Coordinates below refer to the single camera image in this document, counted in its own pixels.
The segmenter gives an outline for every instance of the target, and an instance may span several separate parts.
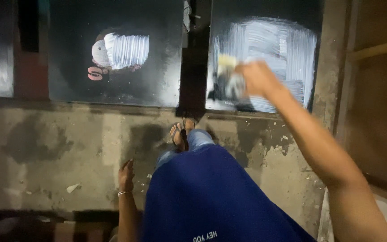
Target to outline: blue t-shirt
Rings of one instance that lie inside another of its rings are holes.
[[[223,147],[183,152],[153,174],[143,242],[314,242]]]

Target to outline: jeans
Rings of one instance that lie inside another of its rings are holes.
[[[202,146],[214,144],[212,137],[205,130],[193,129],[187,135],[187,143],[189,144],[189,151],[195,151]],[[156,163],[156,168],[169,162],[179,153],[175,149],[164,151],[159,157]]]

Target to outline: black flip-flop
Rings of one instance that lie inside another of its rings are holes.
[[[186,120],[188,119],[190,119],[193,122],[193,128],[195,128],[198,122],[195,120],[195,118],[189,118],[189,117],[183,118],[183,128],[186,128]]]
[[[175,142],[174,142],[174,136],[175,134],[177,133],[177,131],[180,133],[181,135],[181,130],[177,127],[177,124],[180,124],[179,122],[175,122],[174,124],[171,124],[171,127],[169,128],[169,133],[170,133],[170,136],[171,136],[171,140],[173,142],[173,144],[175,145]],[[174,133],[171,135],[171,129],[172,127],[174,127],[175,125],[175,130],[174,130]]]

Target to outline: dirty floor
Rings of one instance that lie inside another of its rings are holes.
[[[174,111],[88,105],[0,107],[0,209],[115,210],[117,170],[135,159],[139,208],[159,153],[172,145]],[[317,236],[323,184],[278,118],[206,114],[200,126],[238,160],[269,198]],[[68,193],[68,186],[81,183]]]

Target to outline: silver bracelet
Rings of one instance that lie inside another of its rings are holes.
[[[119,192],[118,194],[117,194],[117,196],[120,196],[120,195],[122,195],[122,194],[125,194],[125,193],[130,193],[131,191],[128,191],[128,192],[126,192],[126,191],[124,191],[124,192]]]

